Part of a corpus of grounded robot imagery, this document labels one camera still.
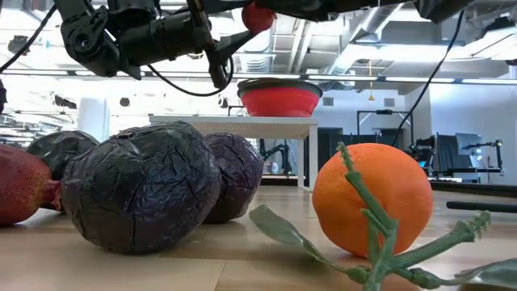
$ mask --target red bowl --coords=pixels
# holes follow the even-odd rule
[[[323,95],[319,86],[301,80],[258,78],[237,86],[250,116],[311,117]]]

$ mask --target black frame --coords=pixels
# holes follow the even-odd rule
[[[360,143],[361,138],[361,124],[360,118],[363,113],[374,113],[375,115],[393,115],[393,114],[410,114],[410,130],[411,130],[411,144],[414,144],[414,127],[413,127],[413,112],[405,111],[391,111],[391,110],[358,110],[357,111],[357,143]]]

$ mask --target red ball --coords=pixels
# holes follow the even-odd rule
[[[275,12],[266,8],[258,8],[255,3],[242,9],[242,22],[250,32],[256,34],[271,28],[275,18]]]

